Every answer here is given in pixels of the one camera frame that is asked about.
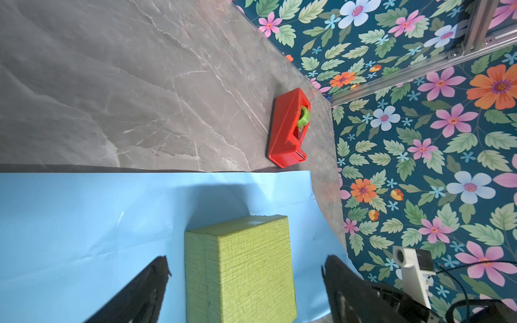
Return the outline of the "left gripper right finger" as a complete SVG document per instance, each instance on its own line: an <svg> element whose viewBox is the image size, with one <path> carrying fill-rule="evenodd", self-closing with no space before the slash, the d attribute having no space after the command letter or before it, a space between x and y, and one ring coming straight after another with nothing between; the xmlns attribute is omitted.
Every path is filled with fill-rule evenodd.
<svg viewBox="0 0 517 323"><path fill-rule="evenodd" d="M407 295L361 279L337 256L327 257L322 276L334 322L409 321L400 311Z"/></svg>

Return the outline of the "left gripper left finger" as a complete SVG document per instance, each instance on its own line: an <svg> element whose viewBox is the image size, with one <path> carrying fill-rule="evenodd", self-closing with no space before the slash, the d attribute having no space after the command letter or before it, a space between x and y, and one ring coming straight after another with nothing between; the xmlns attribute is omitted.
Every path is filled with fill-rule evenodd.
<svg viewBox="0 0 517 323"><path fill-rule="evenodd" d="M86 322L157 322L169 276L167 258L156 257Z"/></svg>

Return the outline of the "light blue wrapping paper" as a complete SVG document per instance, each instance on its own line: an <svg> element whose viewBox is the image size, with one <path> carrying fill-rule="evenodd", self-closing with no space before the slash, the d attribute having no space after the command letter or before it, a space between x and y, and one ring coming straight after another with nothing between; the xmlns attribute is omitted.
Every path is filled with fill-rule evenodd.
<svg viewBox="0 0 517 323"><path fill-rule="evenodd" d="M160 322L187 319L184 233L285 215L298 322L330 312L320 268L350 259L308 171L1 175L1 321L83 322L156 257L171 271Z"/></svg>

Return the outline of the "green gift box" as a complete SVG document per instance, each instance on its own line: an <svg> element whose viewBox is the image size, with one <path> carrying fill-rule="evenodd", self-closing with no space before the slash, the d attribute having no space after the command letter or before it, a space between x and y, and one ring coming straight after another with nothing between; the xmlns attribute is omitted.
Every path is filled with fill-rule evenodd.
<svg viewBox="0 0 517 323"><path fill-rule="evenodd" d="M286 216L247 216L186 231L187 322L293 322Z"/></svg>

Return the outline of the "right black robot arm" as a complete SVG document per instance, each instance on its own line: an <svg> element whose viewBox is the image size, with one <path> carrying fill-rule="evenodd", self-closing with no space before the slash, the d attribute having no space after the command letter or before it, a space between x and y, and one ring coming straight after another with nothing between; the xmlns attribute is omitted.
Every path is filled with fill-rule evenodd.
<svg viewBox="0 0 517 323"><path fill-rule="evenodd" d="M457 308L467 305L480 308L463 322L516 322L516 311L511 309L501 300L461 300L447 309L444 317L440 316L425 305L415 301L407 293L387 285L385 283L366 283L376 290L380 298L386 301L396 313L400 314L407 322L455 322L454 312Z"/></svg>

